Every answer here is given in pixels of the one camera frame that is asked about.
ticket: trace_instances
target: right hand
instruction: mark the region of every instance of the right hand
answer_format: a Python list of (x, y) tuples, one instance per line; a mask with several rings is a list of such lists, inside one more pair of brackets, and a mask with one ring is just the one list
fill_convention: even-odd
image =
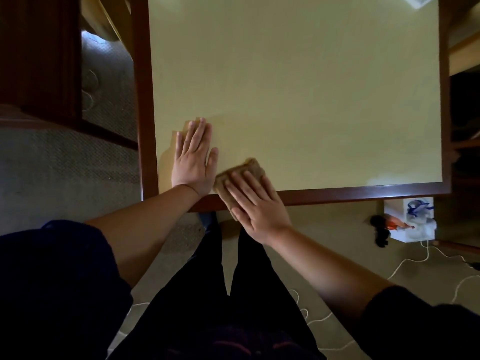
[(287, 209), (266, 175), (261, 183), (249, 171), (243, 176), (234, 172), (231, 179), (235, 185), (227, 180), (225, 187), (243, 208), (232, 211), (255, 241), (271, 245), (282, 230), (292, 227)]

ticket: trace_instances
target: leg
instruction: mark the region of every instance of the leg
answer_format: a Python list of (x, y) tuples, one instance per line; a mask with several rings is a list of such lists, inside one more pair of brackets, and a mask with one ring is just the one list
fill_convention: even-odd
[(237, 322), (269, 331), (284, 331), (301, 347), (318, 352), (314, 335), (273, 270), (263, 245), (243, 228), (238, 239), (238, 265), (230, 297), (237, 312)]
[(113, 359), (151, 357), (190, 333), (224, 324), (227, 301), (217, 223), (207, 228), (195, 253), (155, 296)]

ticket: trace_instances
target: wooden table frame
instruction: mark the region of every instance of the wooden table frame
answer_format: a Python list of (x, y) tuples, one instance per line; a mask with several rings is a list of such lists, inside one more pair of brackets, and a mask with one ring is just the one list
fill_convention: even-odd
[[(448, 29), (460, 12), (469, 10), (478, 1), (439, 0), (442, 182), (286, 190), (279, 192), (285, 205), (314, 205), (451, 193), (452, 168), (447, 157), (447, 153), (451, 149)], [(131, 0), (131, 12), (137, 87), (141, 192), (142, 199), (148, 199), (159, 194), (148, 0)], [(207, 212), (225, 209), (225, 204), (218, 195), (209, 195), (201, 199), (191, 211)]]

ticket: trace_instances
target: table top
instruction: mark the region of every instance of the table top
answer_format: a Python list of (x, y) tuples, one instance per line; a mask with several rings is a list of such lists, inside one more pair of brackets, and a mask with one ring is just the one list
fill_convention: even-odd
[[(451, 167), (445, 158), (450, 145), (449, 77), (447, 31), (451, 15), (446, 7), (452, 1), (440, 0), (440, 92), (441, 92), (441, 181), (432, 183), (365, 185), (358, 187), (328, 187), (321, 189), (290, 189), (280, 191), (286, 205), (307, 205), (340, 201), (384, 199), (393, 197), (427, 196), (450, 193)], [(139, 111), (139, 145), (141, 163), (142, 197), (147, 199), (159, 193), (157, 144), (155, 134), (154, 90), (152, 77), (152, 52), (150, 48), (150, 23), (148, 0), (132, 3), (135, 75)], [(225, 206), (217, 195), (202, 199), (192, 210), (221, 210)]]

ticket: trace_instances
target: gray carpet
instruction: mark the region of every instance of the gray carpet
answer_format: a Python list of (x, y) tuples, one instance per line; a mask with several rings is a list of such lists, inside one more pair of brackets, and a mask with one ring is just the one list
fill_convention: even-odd
[[(92, 96), (84, 118), (135, 140), (134, 69), (122, 44), (84, 34), (83, 72)], [(137, 152), (69, 130), (0, 129), (0, 182), (0, 235), (140, 201)]]

